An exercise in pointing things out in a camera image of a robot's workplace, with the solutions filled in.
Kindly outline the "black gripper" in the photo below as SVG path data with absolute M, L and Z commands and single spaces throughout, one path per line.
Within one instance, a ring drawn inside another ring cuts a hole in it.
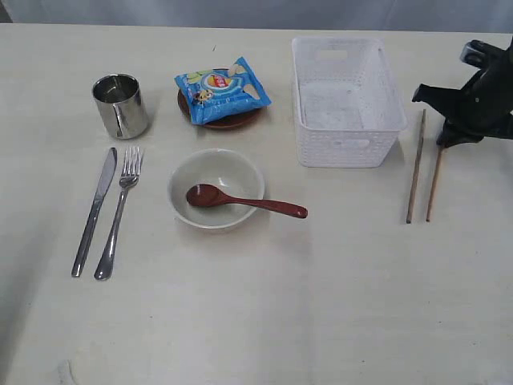
M 460 89 L 420 84 L 412 101 L 430 105 L 445 121 L 437 145 L 476 144 L 486 137 L 512 138 L 512 47 Z

